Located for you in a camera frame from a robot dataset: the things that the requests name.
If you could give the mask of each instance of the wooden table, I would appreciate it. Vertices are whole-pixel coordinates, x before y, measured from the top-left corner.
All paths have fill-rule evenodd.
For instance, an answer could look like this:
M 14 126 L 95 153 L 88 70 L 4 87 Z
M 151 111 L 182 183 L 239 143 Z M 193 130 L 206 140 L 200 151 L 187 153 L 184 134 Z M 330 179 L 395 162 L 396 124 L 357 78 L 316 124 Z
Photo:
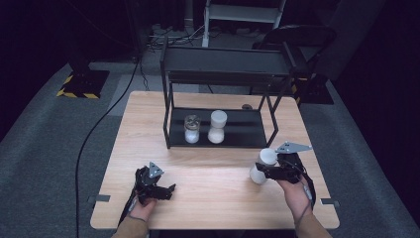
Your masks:
M 259 96 L 175 93 L 178 106 L 215 109 L 258 108 Z M 165 174 L 158 182 L 176 183 L 171 200 L 160 200 L 150 219 L 151 229 L 293 229 L 293 219 L 281 187 L 269 179 L 258 185 L 250 179 L 250 168 L 261 149 L 166 148 L 162 123 L 162 92 L 135 91 L 130 95 L 111 154 L 100 194 L 91 217 L 96 229 L 116 228 L 135 182 L 136 169 L 154 162 Z M 283 97 L 276 111 L 279 132 L 272 143 L 284 141 L 311 145 L 294 99 Z M 272 131 L 267 108 L 262 110 L 266 134 Z M 299 153 L 317 191 L 315 215 L 325 228 L 337 228 L 339 219 L 333 205 L 319 198 L 330 194 L 314 151 Z

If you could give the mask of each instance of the metal bracket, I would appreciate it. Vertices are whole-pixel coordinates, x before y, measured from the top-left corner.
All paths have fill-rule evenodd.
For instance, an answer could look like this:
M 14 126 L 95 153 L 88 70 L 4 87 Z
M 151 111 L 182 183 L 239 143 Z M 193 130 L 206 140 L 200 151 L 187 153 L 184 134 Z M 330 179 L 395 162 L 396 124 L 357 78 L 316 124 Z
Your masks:
M 91 204 L 92 208 L 94 208 L 97 201 L 109 202 L 110 198 L 111 198 L 111 195 L 103 195 L 103 194 L 91 195 L 87 197 L 87 203 Z
M 312 146 L 305 146 L 291 142 L 284 142 L 280 147 L 277 148 L 276 152 L 279 154 L 293 154 L 302 151 L 310 151 Z
M 340 207 L 340 202 L 332 198 L 321 198 L 320 201 L 323 205 L 334 205 L 336 208 Z
M 153 179 L 164 174 L 164 171 L 155 163 L 151 162 L 149 165 L 149 178 Z

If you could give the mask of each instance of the black shelf surface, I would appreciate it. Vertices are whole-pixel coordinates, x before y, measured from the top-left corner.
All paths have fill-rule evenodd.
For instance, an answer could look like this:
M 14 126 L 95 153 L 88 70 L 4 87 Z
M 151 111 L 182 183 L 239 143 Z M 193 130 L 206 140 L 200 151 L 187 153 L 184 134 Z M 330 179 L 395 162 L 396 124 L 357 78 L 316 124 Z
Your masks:
M 179 73 L 288 76 L 290 62 L 282 52 L 169 47 L 164 53 L 164 68 Z
M 228 121 L 224 127 L 225 139 L 220 144 L 211 143 L 208 138 L 211 113 L 216 109 L 173 108 L 171 111 L 169 143 L 174 147 L 234 147 L 265 148 L 266 138 L 263 119 L 258 110 L 225 110 Z M 189 144 L 184 137 L 184 118 L 197 115 L 201 118 L 200 139 Z

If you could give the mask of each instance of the cable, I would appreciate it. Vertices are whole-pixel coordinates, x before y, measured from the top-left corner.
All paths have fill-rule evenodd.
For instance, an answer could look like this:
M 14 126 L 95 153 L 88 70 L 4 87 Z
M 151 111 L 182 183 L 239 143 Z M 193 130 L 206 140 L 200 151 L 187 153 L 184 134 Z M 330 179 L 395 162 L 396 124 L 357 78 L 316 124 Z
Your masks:
M 210 33 L 209 33 L 209 37 L 211 37 L 211 38 L 217 38 L 217 37 L 219 37 L 219 35 L 220 34 L 222 34 L 222 32 L 218 32 L 215 36 L 212 36 L 212 35 L 210 35 Z
M 199 27 L 194 33 L 189 34 L 188 31 L 185 29 L 186 36 L 183 37 L 168 37 L 169 38 L 169 45 L 186 45 L 190 44 L 192 45 L 192 41 L 199 40 L 203 38 L 202 28 L 204 28 L 204 25 Z M 160 41 L 160 39 L 164 39 L 165 35 L 167 35 L 170 31 L 166 31 L 163 34 L 156 34 L 154 33 L 151 35 L 151 38 L 154 38 L 150 43 L 149 47 L 154 52 L 155 50 L 160 50 L 161 46 L 163 45 L 163 41 Z
M 112 105 L 106 112 L 105 114 L 95 123 L 95 125 L 92 127 L 92 129 L 90 129 L 89 133 L 87 134 L 86 138 L 83 141 L 82 146 L 80 147 L 78 156 L 77 156 L 77 162 L 76 162 L 76 168 L 75 168 L 75 176 L 74 176 L 74 186 L 75 186 L 75 196 L 76 196 L 76 238 L 79 237 L 79 191 L 78 191 L 78 169 L 79 169 L 79 165 L 80 165 L 80 159 L 81 159 L 81 154 L 83 152 L 84 147 L 86 146 L 87 140 L 89 139 L 90 135 L 92 134 L 92 132 L 95 130 L 95 128 L 99 125 L 99 123 L 105 118 L 106 115 L 108 115 L 108 113 L 121 101 L 121 99 L 124 97 L 124 95 L 127 93 L 127 91 L 130 88 L 131 83 L 133 82 L 133 78 L 134 75 L 136 73 L 137 70 L 137 66 L 139 65 L 139 63 L 136 63 L 136 66 L 133 70 L 133 74 L 131 76 L 130 82 L 127 85 L 126 90 L 123 92 L 123 94 L 120 96 L 120 98 L 118 98 L 118 100 L 114 103 L 114 105 Z
M 286 164 L 288 164 L 288 165 L 290 165 L 292 168 L 294 168 L 294 169 L 296 169 L 296 170 L 298 170 L 301 174 L 306 174 L 306 169 L 305 169 L 305 167 L 302 165 L 302 169 L 303 170 L 301 170 L 297 165 L 294 165 L 293 163 L 291 163 L 290 161 L 287 161 L 287 160 L 280 160 L 280 161 L 278 161 L 279 163 L 280 162 L 282 162 L 282 163 L 286 163 Z
M 114 39 L 113 37 L 109 36 L 107 33 L 105 33 L 104 31 L 102 31 L 98 26 L 96 26 L 88 17 L 86 17 L 86 15 L 84 15 L 76 6 L 74 6 L 74 4 L 72 4 L 69 0 L 63 0 L 64 2 L 66 2 L 68 5 L 70 5 L 80 16 L 83 17 L 83 19 L 88 22 L 94 29 L 96 29 L 96 31 L 98 31 L 99 33 L 101 33 L 102 35 L 104 35 L 106 38 L 108 38 L 109 40 L 120 44 L 123 47 L 129 48 L 129 49 L 134 49 L 133 46 L 130 46 L 126 43 L 123 43 L 121 41 L 118 41 L 116 39 Z
M 146 78 L 145 73 L 143 72 L 142 59 L 140 59 L 140 74 L 142 75 L 142 78 L 143 78 L 143 85 L 145 86 L 145 91 L 150 91 L 150 89 L 149 89 L 149 81 Z
M 164 35 L 166 35 L 167 33 L 169 33 L 169 32 L 171 32 L 172 31 L 172 27 L 168 27 L 168 28 L 166 28 L 166 29 L 162 29 L 161 27 L 160 27 L 160 24 L 154 24 L 154 25 L 152 25 L 152 31 L 153 31 L 153 33 L 154 34 L 157 34 L 158 36 L 164 36 Z
M 211 89 L 211 87 L 210 87 L 210 85 L 209 85 L 209 84 L 207 84 L 207 87 L 209 88 L 209 90 L 210 90 L 211 94 L 213 94 L 213 90 Z
M 294 236 L 295 237 L 297 237 L 297 230 L 299 229 L 300 222 L 302 221 L 303 216 L 304 216 L 306 210 L 309 208 L 310 205 L 311 205 L 311 201 L 309 200 L 309 202 L 306 205 L 305 209 L 302 211 L 302 214 L 300 215 L 299 219 L 297 219 L 297 221 L 296 221 L 296 225 L 295 225 L 295 229 L 294 229 Z

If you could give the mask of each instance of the white container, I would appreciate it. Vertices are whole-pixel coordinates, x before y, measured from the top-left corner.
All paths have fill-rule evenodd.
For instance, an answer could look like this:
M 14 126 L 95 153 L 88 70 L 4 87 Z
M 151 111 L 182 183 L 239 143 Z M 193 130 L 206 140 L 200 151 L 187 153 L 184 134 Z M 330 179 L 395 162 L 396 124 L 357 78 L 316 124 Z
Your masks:
M 259 171 L 256 165 L 253 165 L 250 169 L 250 178 L 256 184 L 263 184 L 267 181 L 265 174 Z
M 277 163 L 277 153 L 272 148 L 264 148 L 259 154 L 259 163 L 265 166 L 274 166 Z
M 220 128 L 210 127 L 207 138 L 214 144 L 222 143 L 225 139 L 225 131 Z
M 211 113 L 211 126 L 214 128 L 223 128 L 228 120 L 228 114 L 222 110 L 216 110 Z
M 200 138 L 201 119 L 196 115 L 188 115 L 184 119 L 185 141 L 194 144 Z

